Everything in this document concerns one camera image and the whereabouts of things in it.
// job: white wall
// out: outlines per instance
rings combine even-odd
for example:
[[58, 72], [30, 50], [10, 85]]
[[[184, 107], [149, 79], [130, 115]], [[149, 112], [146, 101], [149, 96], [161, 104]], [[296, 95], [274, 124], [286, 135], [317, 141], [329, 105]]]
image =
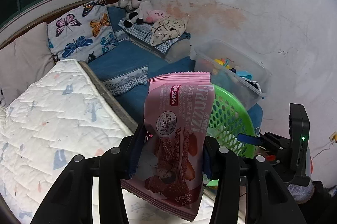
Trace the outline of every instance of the white wall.
[[[289, 136], [289, 103], [301, 103], [312, 155], [337, 130], [337, 0], [152, 0], [156, 9], [189, 15], [194, 40], [225, 40], [273, 73], [259, 103], [262, 130]], [[337, 145], [314, 160], [314, 180], [337, 184]]]

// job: pink stuffed toy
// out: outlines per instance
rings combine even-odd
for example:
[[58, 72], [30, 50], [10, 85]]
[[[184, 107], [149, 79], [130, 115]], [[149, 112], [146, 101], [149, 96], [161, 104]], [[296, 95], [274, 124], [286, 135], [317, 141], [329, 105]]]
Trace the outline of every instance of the pink stuffed toy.
[[166, 17], [167, 14], [165, 11], [162, 10], [152, 10], [149, 13], [149, 16], [146, 18], [147, 23], [155, 23], [156, 21], [161, 20], [162, 18]]

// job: butterfly pillow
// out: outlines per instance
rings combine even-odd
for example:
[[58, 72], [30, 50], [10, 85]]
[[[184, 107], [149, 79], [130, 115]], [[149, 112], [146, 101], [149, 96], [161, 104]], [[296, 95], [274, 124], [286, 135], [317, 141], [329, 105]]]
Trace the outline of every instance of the butterfly pillow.
[[117, 45], [106, 0], [85, 3], [48, 24], [48, 46], [55, 62], [76, 59], [89, 63]]

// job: green plastic basket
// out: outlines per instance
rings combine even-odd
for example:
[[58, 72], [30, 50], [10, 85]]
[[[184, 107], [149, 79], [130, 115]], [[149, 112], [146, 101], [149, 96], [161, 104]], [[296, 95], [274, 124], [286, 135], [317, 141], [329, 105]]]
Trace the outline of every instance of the green plastic basket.
[[240, 101], [225, 89], [214, 85], [215, 100], [207, 133], [238, 156], [253, 158], [255, 146], [236, 139], [239, 133], [256, 136], [252, 121]]

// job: bed mattress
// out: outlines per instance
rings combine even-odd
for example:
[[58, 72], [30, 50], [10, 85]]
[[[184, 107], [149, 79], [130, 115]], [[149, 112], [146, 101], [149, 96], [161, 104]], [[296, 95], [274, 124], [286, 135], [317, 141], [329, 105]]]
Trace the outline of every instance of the bed mattress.
[[[74, 155], [101, 155], [131, 134], [80, 64], [59, 61], [10, 106], [0, 107], [0, 193], [16, 218], [29, 224]], [[123, 196], [130, 223], [186, 222], [125, 190]], [[194, 222], [208, 223], [212, 209], [213, 201], [204, 196]], [[99, 224], [98, 178], [93, 223]]]

